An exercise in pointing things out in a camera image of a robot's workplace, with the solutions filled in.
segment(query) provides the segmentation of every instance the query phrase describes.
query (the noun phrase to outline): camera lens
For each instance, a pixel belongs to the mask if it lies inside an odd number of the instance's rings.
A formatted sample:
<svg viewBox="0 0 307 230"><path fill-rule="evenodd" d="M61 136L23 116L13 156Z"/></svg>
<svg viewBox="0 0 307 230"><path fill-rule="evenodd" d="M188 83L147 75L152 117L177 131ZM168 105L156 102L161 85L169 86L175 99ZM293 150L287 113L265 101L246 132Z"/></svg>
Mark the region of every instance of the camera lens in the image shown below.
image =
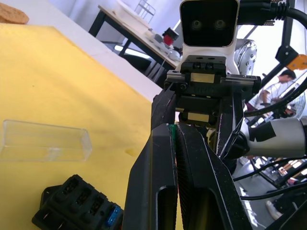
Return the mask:
<svg viewBox="0 0 307 230"><path fill-rule="evenodd" d="M192 22L192 30L200 30L202 27L202 24L200 21L195 20Z"/></svg>
<svg viewBox="0 0 307 230"><path fill-rule="evenodd" d="M226 27L226 23L223 20L216 20L214 23L214 28L216 30L224 30Z"/></svg>

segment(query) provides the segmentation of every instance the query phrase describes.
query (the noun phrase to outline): transparent plastic container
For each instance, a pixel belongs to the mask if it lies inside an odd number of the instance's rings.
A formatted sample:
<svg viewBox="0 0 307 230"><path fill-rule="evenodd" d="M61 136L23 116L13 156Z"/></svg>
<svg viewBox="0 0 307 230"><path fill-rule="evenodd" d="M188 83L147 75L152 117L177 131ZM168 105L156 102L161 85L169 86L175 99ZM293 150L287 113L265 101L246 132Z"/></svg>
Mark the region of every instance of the transparent plastic container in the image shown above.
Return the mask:
<svg viewBox="0 0 307 230"><path fill-rule="evenodd" d="M5 120L0 161L85 161L92 152L86 129Z"/></svg>

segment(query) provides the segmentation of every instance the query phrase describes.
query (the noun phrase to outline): shoe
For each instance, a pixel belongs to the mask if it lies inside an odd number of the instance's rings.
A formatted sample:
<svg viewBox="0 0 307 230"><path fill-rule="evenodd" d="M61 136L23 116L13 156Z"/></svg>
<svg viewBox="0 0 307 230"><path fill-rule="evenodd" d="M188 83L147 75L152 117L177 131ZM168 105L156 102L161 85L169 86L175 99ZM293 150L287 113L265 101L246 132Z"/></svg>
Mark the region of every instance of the shoe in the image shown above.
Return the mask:
<svg viewBox="0 0 307 230"><path fill-rule="evenodd" d="M283 214L277 211L277 209L274 207L273 203L268 200L265 202L265 205L270 213L270 215L273 217L274 220L277 220L279 217L281 217Z"/></svg>

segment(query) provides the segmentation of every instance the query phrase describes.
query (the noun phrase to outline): floor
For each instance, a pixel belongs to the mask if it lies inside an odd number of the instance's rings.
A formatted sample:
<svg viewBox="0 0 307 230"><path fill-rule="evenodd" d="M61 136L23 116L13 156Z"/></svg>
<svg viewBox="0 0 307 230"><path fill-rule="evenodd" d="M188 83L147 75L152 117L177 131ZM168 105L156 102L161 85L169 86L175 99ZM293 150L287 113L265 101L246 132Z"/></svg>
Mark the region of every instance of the floor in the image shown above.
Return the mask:
<svg viewBox="0 0 307 230"><path fill-rule="evenodd" d="M238 162L233 177L236 178L252 171L253 167L249 162L244 165ZM237 181L235 182L235 186L241 196L258 196L265 194L267 191L276 189L273 185L271 185L258 175ZM276 198L278 198L278 196L272 197L270 198L270 200L273 201ZM243 201L243 206L246 209L247 216L249 217L249 220L252 223L252 227L254 230L263 230L274 222L274 219L271 217L265 206L265 202L267 200L268 199Z"/></svg>

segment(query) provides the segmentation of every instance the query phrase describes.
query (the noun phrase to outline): black cable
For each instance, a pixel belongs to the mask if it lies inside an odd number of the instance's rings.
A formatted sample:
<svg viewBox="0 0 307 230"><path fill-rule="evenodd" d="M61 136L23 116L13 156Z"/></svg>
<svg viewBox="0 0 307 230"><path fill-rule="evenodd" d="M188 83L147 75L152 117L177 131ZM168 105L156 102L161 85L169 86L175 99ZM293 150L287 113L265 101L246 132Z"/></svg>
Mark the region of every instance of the black cable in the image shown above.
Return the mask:
<svg viewBox="0 0 307 230"><path fill-rule="evenodd" d="M297 185L292 185L291 187L288 188L283 188L283 189L278 189L274 192L270 192L268 194L264 194L264 195L257 195L257 196L240 196L241 200L262 200L262 199L267 199L267 198L271 198L273 196L278 196L280 194L283 193L287 193L299 188L303 188L307 185L307 182L301 183L301 184L297 184Z"/></svg>
<svg viewBox="0 0 307 230"><path fill-rule="evenodd" d="M287 17L291 17L293 19L296 19L299 21L306 29L307 29L307 15L295 8L289 8L285 12ZM288 96L282 98L279 102L270 105L268 107L265 107L263 109L245 112L245 116L258 116L261 114L268 113L270 111L276 110L281 106L287 105L289 102L293 101L295 98L297 98L299 95L301 95L305 90L307 89L307 79L305 79L302 84L291 94Z"/></svg>
<svg viewBox="0 0 307 230"><path fill-rule="evenodd" d="M265 170L265 169L271 167L271 166L276 165L276 164L280 164L280 163L283 163L283 162L285 162L285 161L294 161L294 160L300 160L300 159L307 159L307 156L300 157L300 158L298 158L298 157L287 158L287 159L283 159L283 160L280 160L280 161L275 161L275 162L269 163L269 164L267 164L267 165L265 165L265 166L263 166L263 167L261 167L261 168L255 170L255 171L251 172L251 173L248 173L248 174L245 174L245 175L243 175L243 176L234 178L234 182L235 182L235 181L239 181L239 180L243 180L243 179L245 179L245 178L247 178L247 177L250 177L250 176L252 176L252 175L255 175L255 174L257 174L257 173L259 173L259 172L261 172L261 171L263 171L263 170Z"/></svg>

